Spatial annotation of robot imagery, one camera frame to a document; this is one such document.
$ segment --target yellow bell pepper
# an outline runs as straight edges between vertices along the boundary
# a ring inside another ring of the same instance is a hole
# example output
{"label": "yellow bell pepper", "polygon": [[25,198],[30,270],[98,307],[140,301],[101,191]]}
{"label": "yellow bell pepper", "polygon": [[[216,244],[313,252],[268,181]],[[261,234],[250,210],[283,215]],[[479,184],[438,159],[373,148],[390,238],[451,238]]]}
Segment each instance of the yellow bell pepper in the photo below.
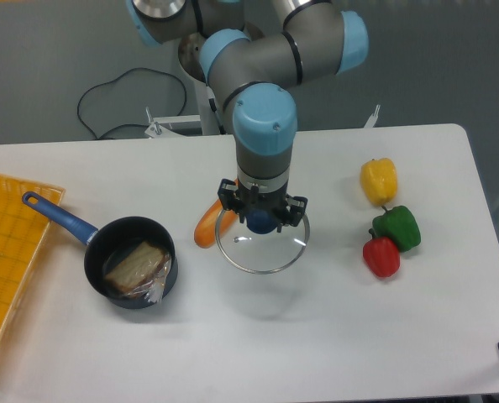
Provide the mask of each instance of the yellow bell pepper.
{"label": "yellow bell pepper", "polygon": [[375,206],[384,206],[397,194],[397,172],[389,158],[371,160],[361,167],[361,187]]}

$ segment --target orange mesh tray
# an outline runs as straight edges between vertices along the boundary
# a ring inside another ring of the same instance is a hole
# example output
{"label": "orange mesh tray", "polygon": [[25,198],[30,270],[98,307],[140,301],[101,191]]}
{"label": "orange mesh tray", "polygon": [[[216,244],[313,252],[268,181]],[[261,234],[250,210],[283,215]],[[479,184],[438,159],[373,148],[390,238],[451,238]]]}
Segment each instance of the orange mesh tray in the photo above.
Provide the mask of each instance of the orange mesh tray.
{"label": "orange mesh tray", "polygon": [[36,191],[59,204],[65,190],[0,175],[0,340],[18,306],[34,258],[50,221],[22,203],[26,191]]}

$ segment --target black pot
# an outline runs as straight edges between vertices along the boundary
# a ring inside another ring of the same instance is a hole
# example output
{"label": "black pot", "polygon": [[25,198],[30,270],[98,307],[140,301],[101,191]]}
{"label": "black pot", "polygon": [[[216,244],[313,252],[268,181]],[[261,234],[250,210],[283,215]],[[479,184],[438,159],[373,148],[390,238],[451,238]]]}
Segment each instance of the black pot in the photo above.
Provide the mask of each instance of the black pot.
{"label": "black pot", "polygon": [[36,212],[66,228],[87,246],[84,259],[87,279],[92,288],[113,304],[126,309],[146,308],[155,304],[145,296],[135,298],[122,296],[104,280],[107,273],[144,241],[165,248],[170,253],[171,268],[165,279],[162,298],[173,288],[178,276],[175,245],[167,230],[156,221],[145,217],[125,217],[109,223],[102,229],[97,229],[32,191],[25,193],[22,201]]}

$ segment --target pan handle hole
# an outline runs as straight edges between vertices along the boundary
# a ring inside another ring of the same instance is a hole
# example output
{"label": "pan handle hole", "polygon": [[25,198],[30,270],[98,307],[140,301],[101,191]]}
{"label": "pan handle hole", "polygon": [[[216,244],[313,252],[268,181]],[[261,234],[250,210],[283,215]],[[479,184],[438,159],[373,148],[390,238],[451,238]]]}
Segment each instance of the pan handle hole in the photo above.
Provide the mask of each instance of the pan handle hole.
{"label": "pan handle hole", "polygon": [[29,196],[25,201],[31,204],[37,204],[39,202],[39,199],[37,199],[35,196]]}

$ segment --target orange carrot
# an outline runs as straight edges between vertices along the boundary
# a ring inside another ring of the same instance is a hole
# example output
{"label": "orange carrot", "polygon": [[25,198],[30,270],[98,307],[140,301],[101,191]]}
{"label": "orange carrot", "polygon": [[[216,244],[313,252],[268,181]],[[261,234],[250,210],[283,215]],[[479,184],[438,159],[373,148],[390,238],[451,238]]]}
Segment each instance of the orange carrot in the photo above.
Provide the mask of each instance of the orange carrot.
{"label": "orange carrot", "polygon": [[[193,233],[193,240],[200,248],[210,248],[216,242],[214,237],[214,228],[219,212],[222,211],[222,202],[217,199],[214,204],[205,212],[196,226]],[[222,223],[219,228],[220,237],[233,225],[238,216],[232,210],[227,210],[223,215]]]}

